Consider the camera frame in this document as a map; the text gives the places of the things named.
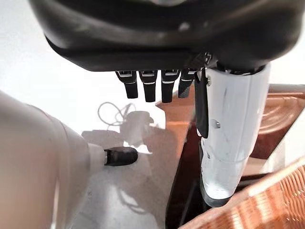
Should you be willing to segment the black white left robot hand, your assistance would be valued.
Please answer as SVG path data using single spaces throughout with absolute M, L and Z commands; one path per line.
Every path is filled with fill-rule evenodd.
M 162 101 L 176 80 L 195 86 L 201 193 L 211 207 L 234 194 L 254 148 L 270 63 L 296 44 L 302 0 L 32 0 L 51 48 L 92 72 L 115 72 L 129 98 L 136 77 Z

